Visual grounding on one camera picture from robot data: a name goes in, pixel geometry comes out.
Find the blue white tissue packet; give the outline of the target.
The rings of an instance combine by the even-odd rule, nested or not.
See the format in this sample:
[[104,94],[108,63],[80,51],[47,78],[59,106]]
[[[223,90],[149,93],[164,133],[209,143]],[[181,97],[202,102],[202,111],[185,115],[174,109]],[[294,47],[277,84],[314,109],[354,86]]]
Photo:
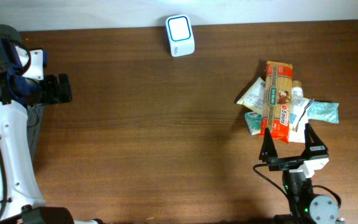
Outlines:
[[244,115],[247,127],[251,135],[260,134],[262,116],[256,112],[248,112]]

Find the orange spaghetti packet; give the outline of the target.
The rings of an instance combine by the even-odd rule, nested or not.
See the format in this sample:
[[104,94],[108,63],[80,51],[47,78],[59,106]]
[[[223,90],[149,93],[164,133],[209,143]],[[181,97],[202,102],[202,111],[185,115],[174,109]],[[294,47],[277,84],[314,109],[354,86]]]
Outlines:
[[273,139],[289,143],[293,66],[266,61],[260,136],[268,128]]

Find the teal snack packet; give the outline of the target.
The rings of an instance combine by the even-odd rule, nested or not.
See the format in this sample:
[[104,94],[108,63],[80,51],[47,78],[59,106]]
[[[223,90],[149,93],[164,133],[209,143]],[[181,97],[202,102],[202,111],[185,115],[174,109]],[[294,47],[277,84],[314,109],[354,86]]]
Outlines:
[[325,121],[329,123],[339,123],[339,103],[314,101],[306,110],[308,118]]

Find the white cream tube gold cap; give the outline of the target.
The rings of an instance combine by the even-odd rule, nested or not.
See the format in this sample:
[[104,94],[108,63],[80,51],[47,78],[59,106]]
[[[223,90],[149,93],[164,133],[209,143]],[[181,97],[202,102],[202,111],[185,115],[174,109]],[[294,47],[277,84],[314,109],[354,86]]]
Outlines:
[[301,82],[294,80],[291,89],[290,142],[305,143],[305,124],[308,123],[305,109],[309,101],[303,97]]

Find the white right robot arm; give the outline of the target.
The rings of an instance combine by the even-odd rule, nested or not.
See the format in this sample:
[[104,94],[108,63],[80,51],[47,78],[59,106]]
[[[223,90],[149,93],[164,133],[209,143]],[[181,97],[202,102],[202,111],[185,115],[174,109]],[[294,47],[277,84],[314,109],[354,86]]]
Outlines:
[[[279,158],[269,128],[264,130],[264,141],[260,151],[261,164],[253,171],[284,194],[290,209],[289,214],[275,215],[269,223],[342,223],[339,219],[341,198],[331,189],[312,183],[312,176],[329,162],[328,147],[320,140],[310,124],[305,124],[305,150],[299,156]],[[282,173],[282,184],[278,186],[257,171],[268,167],[270,171]]]

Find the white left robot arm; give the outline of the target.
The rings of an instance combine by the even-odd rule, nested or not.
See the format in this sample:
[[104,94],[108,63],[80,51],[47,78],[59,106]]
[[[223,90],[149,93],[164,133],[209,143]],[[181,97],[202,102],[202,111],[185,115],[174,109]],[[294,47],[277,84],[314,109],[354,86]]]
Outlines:
[[68,75],[29,73],[31,52],[0,37],[0,223],[76,223],[65,207],[48,207],[35,179],[27,109],[72,101]]

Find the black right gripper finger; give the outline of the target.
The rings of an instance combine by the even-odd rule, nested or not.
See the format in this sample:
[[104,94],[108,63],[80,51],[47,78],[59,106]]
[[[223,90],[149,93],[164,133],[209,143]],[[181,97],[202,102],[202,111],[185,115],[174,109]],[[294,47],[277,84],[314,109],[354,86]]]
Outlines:
[[308,152],[327,151],[328,148],[314,132],[310,123],[305,124],[305,150]]
[[264,140],[262,143],[262,148],[259,154],[259,159],[262,162],[270,162],[273,159],[277,159],[278,154],[273,142],[273,138],[269,128],[264,129]]

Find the yellow wet wipes packet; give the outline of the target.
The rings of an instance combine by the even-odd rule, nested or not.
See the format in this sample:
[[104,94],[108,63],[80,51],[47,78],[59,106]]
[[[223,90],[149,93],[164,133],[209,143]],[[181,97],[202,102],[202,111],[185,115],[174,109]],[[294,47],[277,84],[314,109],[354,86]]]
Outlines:
[[[258,77],[236,103],[244,105],[257,114],[262,114],[264,87],[265,82],[262,78]],[[291,97],[290,129],[297,131],[299,127],[298,123],[304,117],[305,110],[313,101],[304,98],[301,82],[296,80],[292,83],[291,94],[286,94],[286,96]]]

